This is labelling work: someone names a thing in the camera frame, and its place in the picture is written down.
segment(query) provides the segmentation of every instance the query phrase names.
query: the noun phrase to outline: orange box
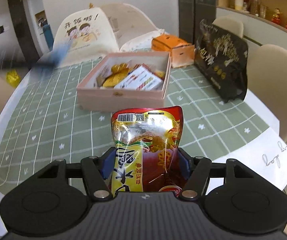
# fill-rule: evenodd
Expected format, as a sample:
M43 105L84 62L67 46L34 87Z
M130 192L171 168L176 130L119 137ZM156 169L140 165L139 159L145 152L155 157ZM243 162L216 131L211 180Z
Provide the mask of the orange box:
M170 53L163 51L110 53L77 86L78 103L91 111L116 112L126 108L165 107L166 88L170 74ZM155 90L128 90L98 87L96 77L105 68L132 61L166 73L165 80Z
M195 57L195 46L177 36L162 34L153 38L151 48L155 51L169 51L173 68L192 65Z

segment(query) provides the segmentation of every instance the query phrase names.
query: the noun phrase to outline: dining table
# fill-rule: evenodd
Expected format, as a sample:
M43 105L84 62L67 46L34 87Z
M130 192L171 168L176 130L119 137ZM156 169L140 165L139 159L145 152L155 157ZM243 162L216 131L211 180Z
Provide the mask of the dining table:
M149 50L138 47L138 50ZM110 112L83 109L76 87L101 58L56 69L36 78L29 72L0 115L0 200L56 159L80 162L114 146ZM224 103L194 65L171 69L165 107L184 114L179 147L190 156L225 163L234 158L280 190L287 185L287 145L279 120L249 89L244 100ZM222 185L210 179L207 193ZM82 179L69 179L84 192ZM5 232L0 220L0 235Z

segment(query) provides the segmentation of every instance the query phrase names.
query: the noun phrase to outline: snack bag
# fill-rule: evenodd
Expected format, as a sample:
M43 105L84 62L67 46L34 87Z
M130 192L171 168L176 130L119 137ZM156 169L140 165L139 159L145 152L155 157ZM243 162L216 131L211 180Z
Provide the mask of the snack bag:
M180 106L131 108L111 118L112 137L117 153L111 191L174 191L179 195L185 184L177 150L183 129Z
M17 86L19 86L19 83L21 82L21 77L18 75L16 70L13 69L7 72L6 80L10 86L17 88Z
M245 99L247 92L247 43L216 25L200 22L195 65L212 83L224 102Z

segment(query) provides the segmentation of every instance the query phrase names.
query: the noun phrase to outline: yellow plastic bag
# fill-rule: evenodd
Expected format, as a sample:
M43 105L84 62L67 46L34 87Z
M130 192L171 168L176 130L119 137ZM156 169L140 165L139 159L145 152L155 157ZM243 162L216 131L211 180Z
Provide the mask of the yellow plastic bag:
M21 77L18 75L15 69L9 71L6 76L6 80L8 84L14 88L17 88L19 83L21 82Z

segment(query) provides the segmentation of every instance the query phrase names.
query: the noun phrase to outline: screw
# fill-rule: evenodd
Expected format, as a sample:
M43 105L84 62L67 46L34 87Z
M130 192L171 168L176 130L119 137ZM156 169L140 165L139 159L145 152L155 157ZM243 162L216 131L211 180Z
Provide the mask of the screw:
M185 198L194 198L194 197L196 197L198 194L197 194L197 192L195 192L194 190L188 189L188 190L183 191L183 192L181 193L181 195L182 195L183 197L185 197Z
M93 195L96 198L107 198L110 193L107 190L97 190Z

